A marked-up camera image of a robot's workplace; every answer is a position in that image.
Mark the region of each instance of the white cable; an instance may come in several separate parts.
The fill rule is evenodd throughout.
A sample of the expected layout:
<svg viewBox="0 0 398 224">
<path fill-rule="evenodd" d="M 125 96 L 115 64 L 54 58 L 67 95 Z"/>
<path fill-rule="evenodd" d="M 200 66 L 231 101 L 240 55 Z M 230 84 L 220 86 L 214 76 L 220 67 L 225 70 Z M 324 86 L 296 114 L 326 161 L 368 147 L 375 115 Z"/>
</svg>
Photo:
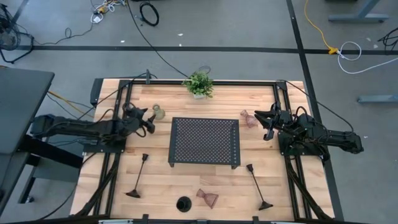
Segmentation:
<svg viewBox="0 0 398 224">
<path fill-rule="evenodd" d="M 104 0 L 104 2 L 102 4 L 100 4 L 99 6 L 95 7 L 94 12 L 98 12 L 98 9 L 100 9 L 101 7 L 105 7 L 107 8 L 109 11 L 114 12 L 114 6 L 118 6 L 118 5 L 125 5 L 125 0 L 119 1 L 117 2 L 116 0 Z M 99 18 L 98 21 L 94 21 L 93 17 L 97 16 Z M 91 23 L 100 23 L 102 20 L 104 19 L 104 15 L 102 13 L 98 13 L 98 14 L 94 14 L 92 13 L 90 21 Z"/>
<path fill-rule="evenodd" d="M 98 21 L 98 22 L 94 21 L 94 20 L 93 20 L 93 16 L 98 16 L 99 21 Z M 98 14 L 98 15 L 92 14 L 92 15 L 91 15 L 91 18 L 90 18 L 90 21 L 91 21 L 91 23 L 100 23 L 103 19 L 104 19 L 104 15 L 102 15 L 101 13 Z"/>
<path fill-rule="evenodd" d="M 358 55 L 358 57 L 356 57 L 356 58 L 348 58 L 348 57 L 345 57 L 345 56 L 343 55 L 343 47 L 344 47 L 346 44 L 353 44 L 353 45 L 357 46 L 357 48 L 358 48 L 358 50 L 359 50 L 359 55 Z M 344 71 L 344 72 L 347 73 L 347 74 L 352 74 L 352 75 L 354 75 L 354 74 L 359 74 L 359 73 L 363 73 L 363 72 L 366 72 L 366 71 L 368 71 L 368 70 L 370 70 L 370 69 L 373 69 L 373 68 L 376 68 L 376 67 L 379 67 L 379 66 L 382 66 L 382 65 L 386 65 L 386 64 L 388 64 L 388 63 L 390 63 L 390 62 L 393 62 L 393 61 L 395 61 L 395 60 L 398 60 L 398 57 L 397 57 L 397 58 L 394 58 L 394 59 L 392 59 L 392 60 L 390 60 L 390 61 L 387 61 L 387 62 L 381 63 L 381 64 L 379 64 L 379 65 L 375 65 L 375 66 L 369 67 L 369 68 L 367 68 L 367 69 L 364 69 L 364 70 L 361 70 L 361 71 L 358 71 L 358 72 L 348 72 L 348 71 L 346 71 L 345 69 L 343 69 L 343 66 L 341 66 L 340 58 L 345 59 L 345 60 L 349 60 L 349 61 L 351 61 L 351 62 L 358 60 L 358 59 L 361 57 L 361 55 L 362 55 L 362 49 L 361 49 L 361 47 L 360 47 L 357 43 L 355 43 L 355 42 L 347 41 L 347 42 L 343 43 L 343 45 L 340 47 L 340 50 L 337 51 L 337 54 L 338 54 L 338 56 L 337 56 L 337 62 L 338 62 L 338 65 L 340 66 L 340 68 L 342 69 L 342 71 Z"/>
</svg>

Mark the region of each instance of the black perforated tray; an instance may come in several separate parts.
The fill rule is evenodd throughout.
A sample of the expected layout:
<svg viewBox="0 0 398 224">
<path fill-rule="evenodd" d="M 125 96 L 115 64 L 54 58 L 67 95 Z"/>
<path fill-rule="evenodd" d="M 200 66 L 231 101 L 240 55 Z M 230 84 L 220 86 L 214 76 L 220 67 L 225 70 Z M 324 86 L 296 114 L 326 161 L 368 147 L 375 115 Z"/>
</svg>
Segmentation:
<svg viewBox="0 0 398 224">
<path fill-rule="evenodd" d="M 239 166 L 239 120 L 173 118 L 169 163 Z"/>
</svg>

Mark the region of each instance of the wooden table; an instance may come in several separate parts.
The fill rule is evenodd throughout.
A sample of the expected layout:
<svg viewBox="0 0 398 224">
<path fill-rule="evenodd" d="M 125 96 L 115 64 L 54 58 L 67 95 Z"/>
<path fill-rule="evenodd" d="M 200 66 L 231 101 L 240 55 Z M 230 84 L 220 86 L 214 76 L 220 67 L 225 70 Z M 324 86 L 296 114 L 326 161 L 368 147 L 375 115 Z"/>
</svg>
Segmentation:
<svg viewBox="0 0 398 224">
<path fill-rule="evenodd" d="M 293 82 L 304 90 L 302 82 Z M 118 79 L 104 79 L 99 100 L 117 89 Z M 295 112 L 298 106 L 309 110 L 306 96 L 288 85 L 290 105 Z M 275 102 L 269 86 L 215 85 L 213 98 L 194 100 L 181 85 L 133 85 L 131 101 L 140 108 L 148 108 L 145 119 L 152 115 L 152 105 L 158 103 L 165 110 L 164 119 L 155 120 L 156 131 L 140 138 L 132 134 L 127 139 L 126 150 L 121 156 L 116 190 L 112 206 L 112 218 L 142 218 L 184 220 L 293 220 L 284 157 L 280 155 L 277 134 L 271 141 L 264 141 L 267 132 L 261 125 L 248 128 L 242 110 L 253 114 L 254 110 L 269 110 Z M 114 106 L 113 95 L 98 105 L 95 119 Z M 238 119 L 240 132 L 241 166 L 206 164 L 176 164 L 167 162 L 173 117 Z M 142 153 L 149 154 L 138 185 L 141 197 L 132 198 L 124 193 L 132 190 L 137 180 Z M 98 186 L 103 154 L 91 158 L 81 169 L 78 187 L 71 213 L 76 213 L 92 196 Z M 253 164 L 264 199 L 274 207 L 258 211 L 261 204 L 258 191 L 246 165 Z M 316 156 L 302 156 L 302 166 L 307 189 L 326 214 L 333 217 L 330 194 L 321 160 Z M 210 209 L 202 198 L 196 197 L 198 189 L 219 194 Z M 296 188 L 301 217 L 303 203 Z M 101 212 L 104 212 L 105 191 Z M 179 212 L 175 204 L 181 196 L 192 200 L 187 213 Z"/>
</svg>

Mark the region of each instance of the small vase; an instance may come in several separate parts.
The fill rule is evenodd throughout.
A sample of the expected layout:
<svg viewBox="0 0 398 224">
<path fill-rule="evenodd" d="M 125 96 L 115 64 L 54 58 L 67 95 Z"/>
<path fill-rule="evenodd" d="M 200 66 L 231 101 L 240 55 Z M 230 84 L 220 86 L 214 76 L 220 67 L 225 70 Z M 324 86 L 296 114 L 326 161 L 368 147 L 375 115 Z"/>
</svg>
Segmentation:
<svg viewBox="0 0 398 224">
<path fill-rule="evenodd" d="M 194 99 L 202 99 L 202 98 L 204 98 L 204 97 L 206 97 L 206 95 L 204 95 L 204 94 L 194 94 L 194 95 L 193 95 L 193 98 L 194 98 Z"/>
<path fill-rule="evenodd" d="M 154 110 L 154 115 L 156 120 L 163 119 L 166 112 L 160 108 L 160 106 L 156 103 L 153 105 L 152 109 Z"/>
<path fill-rule="evenodd" d="M 216 205 L 216 202 L 217 202 L 217 199 L 218 199 L 218 195 L 217 194 L 213 194 L 213 193 L 207 193 L 206 194 L 201 189 L 198 190 L 197 197 L 201 197 L 201 198 L 205 199 L 206 204 L 211 209 L 213 209 L 213 207 Z"/>
<path fill-rule="evenodd" d="M 242 110 L 241 115 L 246 118 L 246 123 L 248 124 L 249 128 L 257 125 L 257 119 L 253 115 L 249 115 L 246 110 Z"/>
</svg>

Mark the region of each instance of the wire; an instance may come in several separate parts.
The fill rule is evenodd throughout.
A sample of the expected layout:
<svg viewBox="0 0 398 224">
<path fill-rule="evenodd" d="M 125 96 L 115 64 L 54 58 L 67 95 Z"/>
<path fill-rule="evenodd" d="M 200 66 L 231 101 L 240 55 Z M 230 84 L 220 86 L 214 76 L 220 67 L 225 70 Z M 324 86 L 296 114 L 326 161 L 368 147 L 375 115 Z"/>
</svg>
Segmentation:
<svg viewBox="0 0 398 224">
<path fill-rule="evenodd" d="M 65 109 L 60 103 L 58 103 L 55 99 L 51 98 L 51 96 L 47 93 L 46 94 L 48 96 L 48 98 L 50 98 L 50 100 L 54 101 L 56 104 L 58 104 L 58 106 L 60 106 L 65 112 L 67 112 L 70 116 L 74 117 L 77 119 L 77 117 L 75 115 L 73 115 L 71 112 L 69 112 L 67 109 Z"/>
<path fill-rule="evenodd" d="M 204 69 L 207 69 L 207 70 L 208 70 L 208 71 L 206 71 L 206 74 L 207 74 L 207 75 L 211 72 L 211 67 L 208 66 L 208 65 L 204 65 L 204 66 L 199 67 L 198 70 L 196 70 L 196 72 L 200 72 L 200 71 L 202 71 L 202 70 L 204 70 Z"/>
<path fill-rule="evenodd" d="M 71 104 L 71 101 L 69 101 L 69 100 L 67 100 L 67 99 L 65 99 L 64 97 L 62 97 L 62 96 L 60 96 L 60 95 L 58 95 L 58 94 L 56 94 L 56 93 L 54 93 L 54 92 L 52 92 L 52 91 L 49 91 L 48 93 L 50 93 L 51 95 L 53 95 L 53 96 L 55 96 L 55 97 L 57 97 L 58 99 L 60 99 L 60 100 L 63 100 L 65 103 L 67 103 L 69 106 L 71 106 L 73 109 L 75 109 L 75 110 L 77 110 L 77 111 L 79 111 L 80 113 L 84 113 L 82 110 L 80 110 L 79 108 L 77 108 L 76 106 L 74 106 L 73 104 Z"/>
<path fill-rule="evenodd" d="M 79 103 L 79 102 L 76 102 L 76 101 L 72 101 L 72 100 L 67 100 L 69 103 L 74 103 L 74 104 L 76 104 L 76 105 L 80 105 L 80 106 L 84 106 L 85 108 L 90 108 L 89 106 L 87 106 L 87 105 L 85 105 L 85 104 L 83 104 L 83 103 Z"/>
<path fill-rule="evenodd" d="M 113 111 L 113 112 L 114 112 L 113 109 L 107 109 L 107 110 L 105 111 L 105 113 L 102 114 L 102 117 L 101 117 L 99 120 L 95 121 L 95 122 L 94 122 L 93 124 L 91 124 L 91 125 L 94 125 L 94 124 L 99 123 L 99 122 L 105 117 L 105 115 L 106 115 L 109 111 Z"/>
<path fill-rule="evenodd" d="M 146 39 L 146 37 L 144 36 L 144 34 L 141 32 L 141 30 L 140 30 L 140 28 L 139 28 L 139 26 L 138 26 L 138 24 L 137 24 L 137 22 L 136 22 L 136 19 L 134 18 L 134 15 L 132 14 L 129 1 L 127 1 L 127 6 L 128 6 L 128 8 L 129 8 L 131 18 L 132 18 L 132 20 L 133 20 L 133 22 L 134 22 L 134 25 L 136 25 L 138 32 L 141 34 L 142 38 L 144 38 L 144 40 L 149 44 L 149 46 L 152 47 L 152 49 L 154 50 L 154 52 L 155 52 L 167 65 L 169 65 L 170 67 L 172 67 L 172 68 L 173 68 L 175 71 L 177 71 L 179 74 L 181 74 L 181 75 L 183 75 L 183 76 L 189 78 L 188 75 L 184 74 L 183 72 L 181 72 L 180 70 L 178 70 L 177 68 L 175 68 L 173 65 L 171 65 L 170 63 L 168 63 L 168 62 L 160 55 L 160 53 L 158 53 L 158 51 L 156 50 L 156 48 L 155 48 L 152 44 L 150 44 L 150 42 Z"/>
<path fill-rule="evenodd" d="M 307 121 L 308 121 L 308 113 L 307 113 L 307 110 L 306 110 L 304 107 L 302 107 L 302 106 L 299 106 L 299 107 L 296 109 L 295 119 L 297 119 L 297 115 L 298 115 L 300 109 L 301 109 L 301 110 L 304 110 L 305 118 L 306 118 Z"/>
<path fill-rule="evenodd" d="M 307 15 L 307 5 L 308 5 L 308 0 L 305 1 L 305 5 L 304 5 L 304 16 L 305 16 L 305 18 L 307 19 L 307 21 L 308 21 L 314 28 L 316 28 L 316 29 L 321 33 L 323 43 L 325 43 L 325 45 L 329 48 L 329 54 L 331 55 L 331 54 L 337 53 L 338 49 L 337 49 L 336 47 L 330 47 L 330 46 L 328 45 L 328 43 L 327 43 L 326 40 L 325 40 L 325 36 L 323 35 L 322 30 L 319 29 L 319 28 L 308 18 L 308 15 Z"/>
<path fill-rule="evenodd" d="M 108 96 L 106 96 L 105 98 L 103 98 L 102 100 L 100 100 L 100 101 L 97 103 L 97 106 L 98 106 L 100 103 L 102 103 L 104 100 L 108 99 L 108 98 L 111 97 L 113 94 L 115 94 L 116 92 L 118 92 L 119 90 L 123 89 L 125 86 L 130 85 L 136 78 L 139 78 L 139 77 L 141 77 L 141 76 L 143 76 L 143 75 L 146 75 L 146 73 L 142 73 L 142 74 L 140 74 L 140 75 L 134 77 L 134 78 L 133 78 L 131 81 L 129 81 L 127 84 L 125 84 L 124 86 L 122 86 L 122 87 L 118 88 L 117 90 L 113 91 L 111 94 L 109 94 Z M 89 112 L 90 112 L 91 110 L 93 110 L 93 109 L 95 109 L 94 106 L 91 107 L 88 111 L 86 111 L 83 115 L 81 115 L 77 120 L 80 120 L 82 117 L 84 117 L 84 115 L 86 115 L 87 113 L 89 113 Z"/>
<path fill-rule="evenodd" d="M 346 44 L 353 44 L 353 45 L 355 45 L 355 46 L 358 48 L 358 50 L 359 50 L 359 55 L 358 55 L 356 58 L 348 58 L 348 57 L 345 57 L 345 56 L 343 55 L 343 47 L 344 47 Z M 361 47 L 359 46 L 359 44 L 357 44 L 357 43 L 355 43 L 355 42 L 347 41 L 347 42 L 343 43 L 343 45 L 340 47 L 340 51 L 338 51 L 337 54 L 338 54 L 338 56 L 337 56 L 338 65 L 340 66 L 340 68 L 342 69 L 342 71 L 344 71 L 344 72 L 347 73 L 347 74 L 351 74 L 351 75 L 363 73 L 363 72 L 366 72 L 366 71 L 368 71 L 368 70 L 370 70 L 370 69 L 374 69 L 374 68 L 380 67 L 380 66 L 382 66 L 382 65 L 387 65 L 388 63 L 391 63 L 391 62 L 393 62 L 393 61 L 398 60 L 398 57 L 397 57 L 397 58 L 394 58 L 394 59 L 389 60 L 389 61 L 387 61 L 387 62 L 380 63 L 380 64 L 378 64 L 378 65 L 374 65 L 374 66 L 372 66 L 372 67 L 366 68 L 366 69 L 364 69 L 364 70 L 360 70 L 360 71 L 357 71 L 357 72 L 348 72 L 348 71 L 346 71 L 345 69 L 343 69 L 343 66 L 341 66 L 340 58 L 345 59 L 345 60 L 349 60 L 349 61 L 351 61 L 351 62 L 358 60 L 358 59 L 361 57 L 361 55 L 362 55 L 362 49 L 361 49 Z"/>
<path fill-rule="evenodd" d="M 95 153 L 92 153 L 85 161 L 83 161 L 83 163 L 82 163 L 81 166 L 80 166 L 80 169 L 81 169 L 81 168 L 85 165 L 85 163 L 86 163 L 89 159 L 91 159 L 95 154 L 97 154 L 97 153 L 96 153 L 96 152 L 95 152 Z M 76 187 L 77 187 L 77 183 L 76 183 L 75 186 L 73 187 L 73 190 L 70 192 L 70 194 L 69 194 L 69 196 L 67 197 L 67 199 L 65 199 L 65 201 L 62 202 L 62 204 L 61 204 L 60 206 L 58 206 L 56 209 L 54 209 L 54 210 L 53 210 L 52 212 L 50 212 L 49 214 L 47 214 L 47 215 L 45 215 L 45 216 L 43 216 L 42 218 L 39 218 L 39 219 L 37 219 L 37 220 L 43 220 L 43 219 L 45 219 L 45 218 L 51 216 L 51 215 L 54 214 L 55 212 L 57 212 L 60 208 L 62 208 L 62 206 L 65 205 L 66 202 L 67 202 L 67 201 L 70 199 L 70 197 L 73 195 L 74 191 L 76 190 Z"/>
<path fill-rule="evenodd" d="M 49 144 L 59 144 L 59 143 L 65 143 L 65 142 L 71 142 L 71 141 L 75 141 L 75 140 L 77 140 L 77 139 L 74 139 L 74 140 L 69 140 L 69 141 L 47 142 L 47 143 L 49 143 Z"/>
<path fill-rule="evenodd" d="M 104 19 L 103 13 L 92 13 L 92 15 L 90 17 L 90 22 L 92 24 L 97 24 L 97 23 L 100 23 L 103 19 Z"/>
<path fill-rule="evenodd" d="M 153 12 L 155 13 L 155 15 L 156 15 L 156 22 L 155 22 L 155 23 L 151 23 L 151 22 L 149 22 L 149 21 L 145 18 L 144 14 L 142 13 L 142 8 L 143 8 L 144 6 L 149 6 L 149 7 L 153 10 Z M 145 22 L 146 24 L 148 24 L 148 25 L 150 25 L 150 26 L 152 26 L 152 27 L 155 27 L 155 26 L 157 26 L 157 25 L 159 24 L 159 13 L 157 12 L 155 6 L 152 5 L 149 1 L 147 1 L 147 2 L 141 2 L 141 3 L 140 3 L 140 5 L 139 5 L 139 12 L 141 13 L 141 19 L 142 19 L 142 21 Z"/>
<path fill-rule="evenodd" d="M 39 41 L 37 41 L 37 40 L 35 40 L 35 39 L 34 39 L 33 41 L 34 41 L 36 44 L 39 44 L 39 45 L 48 45 L 48 44 L 56 45 L 56 44 L 58 44 L 59 42 L 61 42 L 61 41 L 63 41 L 63 40 L 71 39 L 71 38 L 74 38 L 74 37 L 81 37 L 81 36 L 84 36 L 84 35 L 86 35 L 87 33 L 89 33 L 92 29 L 93 29 L 93 23 L 91 23 L 90 28 L 89 28 L 88 30 L 84 31 L 84 33 L 72 35 L 72 29 L 69 28 L 69 27 L 67 27 L 67 28 L 65 29 L 65 37 L 64 37 L 64 38 L 61 38 L 61 39 L 59 39 L 59 40 L 57 40 L 56 42 L 40 43 Z"/>
<path fill-rule="evenodd" d="M 378 42 L 382 41 L 382 43 L 384 44 L 384 52 L 386 53 L 386 55 L 388 55 L 387 53 L 387 47 L 391 47 L 390 52 L 392 52 L 394 50 L 394 47 L 397 45 L 398 43 L 398 36 L 395 37 L 390 37 L 390 35 L 394 32 L 398 31 L 398 28 L 393 29 L 392 31 L 390 31 L 388 34 L 386 34 L 384 37 L 380 38 L 378 40 Z M 391 39 L 396 39 L 395 41 L 393 41 L 392 43 L 388 43 L 388 40 Z"/>
<path fill-rule="evenodd" d="M 296 89 L 300 90 L 302 93 L 304 93 L 307 97 L 310 98 L 310 100 L 317 102 L 319 105 L 321 105 L 322 107 L 324 107 L 324 109 L 328 110 L 329 112 L 331 112 L 332 114 L 334 114 L 336 117 L 338 117 L 339 119 L 343 120 L 345 123 L 348 124 L 348 126 L 351 128 L 351 132 L 349 134 L 347 134 L 347 136 L 351 135 L 354 133 L 354 127 L 346 120 L 344 119 L 342 116 L 338 115 L 336 112 L 334 112 L 333 110 L 329 109 L 329 107 L 325 106 L 323 103 L 320 103 L 318 100 L 312 98 L 308 93 L 304 92 L 301 88 L 297 87 L 296 85 L 294 85 L 293 83 L 287 81 L 287 80 L 277 80 L 277 81 L 283 81 L 283 82 L 287 82 L 290 85 L 292 85 L 293 87 L 295 87 Z"/>
<path fill-rule="evenodd" d="M 322 30 L 319 29 L 319 28 L 308 18 L 308 15 L 307 15 L 307 5 L 308 5 L 308 0 L 305 1 L 305 5 L 304 5 L 304 16 L 305 16 L 305 18 L 307 19 L 307 21 L 308 21 L 314 28 L 316 28 L 316 29 L 321 33 L 323 43 L 325 43 L 325 45 L 329 48 L 329 54 L 330 54 L 330 55 L 331 55 L 331 54 L 338 54 L 338 56 L 337 56 L 338 65 L 340 66 L 340 68 L 342 69 L 342 71 L 344 71 L 345 73 L 351 74 L 351 75 L 359 74 L 359 73 L 366 72 L 366 71 L 368 71 L 368 70 L 370 70 L 370 69 L 374 69 L 374 68 L 380 67 L 380 66 L 382 66 L 382 65 L 387 65 L 388 63 L 391 63 L 391 62 L 394 62 L 394 61 L 398 60 L 398 57 L 397 57 L 397 58 L 395 58 L 395 59 L 389 60 L 389 61 L 384 62 L 384 63 L 380 63 L 380 64 L 378 64 L 378 65 L 374 65 L 374 66 L 372 66 L 372 67 L 369 67 L 369 68 L 366 68 L 366 69 L 364 69 L 364 70 L 360 70 L 360 71 L 357 71 L 357 72 L 349 72 L 349 71 L 345 70 L 345 69 L 343 68 L 343 66 L 341 65 L 340 58 L 343 58 L 343 59 L 345 59 L 345 60 L 349 60 L 349 61 L 352 61 L 352 62 L 358 60 L 358 59 L 361 57 L 361 55 L 362 55 L 362 49 L 361 49 L 361 47 L 359 46 L 359 44 L 357 44 L 357 43 L 355 43 L 355 42 L 352 42 L 352 41 L 347 41 L 347 42 L 343 43 L 343 45 L 340 47 L 340 50 L 337 49 L 337 48 L 335 48 L 335 47 L 329 46 L 328 43 L 327 43 L 326 40 L 325 40 L 325 36 L 323 35 Z M 395 31 L 397 31 L 397 30 L 398 30 L 398 28 L 396 28 L 396 29 L 390 31 L 387 35 L 385 35 L 384 37 L 382 37 L 381 39 L 378 40 L 378 41 L 383 41 L 383 44 L 384 44 L 384 51 L 386 51 L 386 47 L 387 47 L 387 46 L 392 46 L 391 51 L 392 51 L 392 49 L 394 49 L 394 47 L 396 46 L 396 44 L 397 44 L 397 42 L 398 42 L 398 39 L 395 40 L 395 41 L 394 41 L 393 43 L 391 43 L 391 44 L 388 44 L 387 41 L 388 41 L 389 39 L 396 39 L 396 38 L 398 38 L 398 36 L 396 36 L 396 37 L 389 37 L 393 32 L 395 32 Z M 357 48 L 358 48 L 358 50 L 359 50 L 359 55 L 358 55 L 356 58 L 348 58 L 348 57 L 345 57 L 345 56 L 343 55 L 343 47 L 344 47 L 346 44 L 353 44 L 353 45 L 357 46 Z"/>
<path fill-rule="evenodd" d="M 144 132 L 144 135 L 140 135 L 137 131 L 136 131 L 136 134 L 137 134 L 138 136 L 144 138 L 145 136 L 147 136 L 147 132 L 145 131 L 145 128 L 144 128 L 144 127 L 141 127 L 141 128 L 142 128 L 142 130 L 143 130 L 143 132 Z"/>
<path fill-rule="evenodd" d="M 56 145 L 55 147 L 60 147 L 60 146 L 66 146 L 66 145 L 69 145 L 69 144 L 73 144 L 73 143 L 79 142 L 79 140 L 82 140 L 82 138 L 78 138 L 78 139 L 63 143 L 63 144 L 59 144 L 59 145 Z"/>
</svg>

